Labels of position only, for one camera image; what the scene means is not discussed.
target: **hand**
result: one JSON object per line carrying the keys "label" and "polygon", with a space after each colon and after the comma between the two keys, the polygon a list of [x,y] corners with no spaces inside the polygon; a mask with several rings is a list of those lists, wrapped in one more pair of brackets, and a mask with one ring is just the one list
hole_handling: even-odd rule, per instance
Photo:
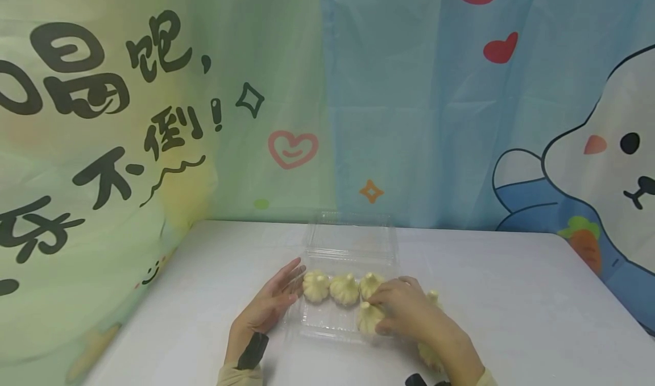
{"label": "hand", "polygon": [[412,277],[400,277],[381,284],[368,300],[371,304],[384,304],[389,317],[376,327],[381,334],[393,331],[417,342],[427,343],[428,338],[445,320],[441,309],[432,305],[423,293],[421,284]]}
{"label": "hand", "polygon": [[440,357],[453,386],[477,385],[484,365],[469,335],[430,303],[416,279],[400,277],[381,284],[368,301],[389,309],[375,328],[378,333],[394,331],[426,343]]}
{"label": "hand", "polygon": [[252,335],[267,333],[296,302],[302,292],[302,282],[294,279],[305,272],[305,266],[299,265],[300,258],[296,258],[278,271],[234,320],[225,352],[226,364],[236,362]]}

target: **carrot drawing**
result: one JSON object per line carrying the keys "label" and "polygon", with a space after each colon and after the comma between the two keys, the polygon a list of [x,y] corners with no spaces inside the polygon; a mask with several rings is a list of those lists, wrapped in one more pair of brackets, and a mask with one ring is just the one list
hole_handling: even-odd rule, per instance
{"label": "carrot drawing", "polygon": [[600,259],[600,247],[598,245],[600,237],[598,224],[576,215],[576,217],[569,219],[569,227],[561,230],[557,235],[568,240],[569,245],[578,256],[589,265],[596,275],[600,275],[603,263],[602,259]]}

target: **black object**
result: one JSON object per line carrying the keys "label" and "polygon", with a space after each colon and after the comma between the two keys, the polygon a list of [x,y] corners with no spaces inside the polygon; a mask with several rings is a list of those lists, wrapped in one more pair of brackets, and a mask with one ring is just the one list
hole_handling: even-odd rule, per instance
{"label": "black object", "polygon": [[260,333],[254,333],[250,338],[250,343],[247,344],[246,350],[242,353],[237,364],[237,370],[254,369],[257,367],[264,351],[268,346],[268,336]]}
{"label": "black object", "polygon": [[[421,375],[414,373],[412,376],[408,377],[405,381],[405,386],[427,386],[426,382],[423,380]],[[448,381],[440,381],[435,386],[451,386],[451,383]]]}
{"label": "black object", "polygon": [[405,381],[405,386],[427,386],[421,375],[414,373]]}

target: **white table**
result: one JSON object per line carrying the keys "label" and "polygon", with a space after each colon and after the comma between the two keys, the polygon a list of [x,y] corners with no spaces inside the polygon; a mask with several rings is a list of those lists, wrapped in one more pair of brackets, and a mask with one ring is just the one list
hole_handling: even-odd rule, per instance
{"label": "white table", "polygon": [[[301,253],[305,230],[195,225],[87,386],[214,386],[233,318]],[[558,236],[398,229],[397,237],[402,273],[441,292],[500,385],[655,384],[655,342]],[[262,365],[269,386],[430,379],[411,353],[290,342],[283,330]]]}

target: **wavy line drawing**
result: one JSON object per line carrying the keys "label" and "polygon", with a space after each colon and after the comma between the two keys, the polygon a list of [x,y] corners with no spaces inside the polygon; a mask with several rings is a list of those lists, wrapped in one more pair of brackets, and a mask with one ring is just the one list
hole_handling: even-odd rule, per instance
{"label": "wavy line drawing", "polygon": [[199,165],[204,163],[206,158],[207,156],[203,154],[201,159],[195,163],[189,163],[188,161],[182,160],[182,163],[180,163],[180,167],[178,167],[177,169],[169,169],[168,167],[165,167],[164,170],[162,170],[162,174],[159,176],[159,182],[153,185],[152,188],[150,189],[150,197],[148,197],[148,200],[142,202],[142,204],[139,205],[139,208],[148,204],[148,201],[152,200],[152,198],[155,196],[155,191],[157,191],[162,186],[165,175],[167,175],[168,173],[172,173],[176,175],[181,173],[182,171],[185,171],[187,167],[198,167]]}

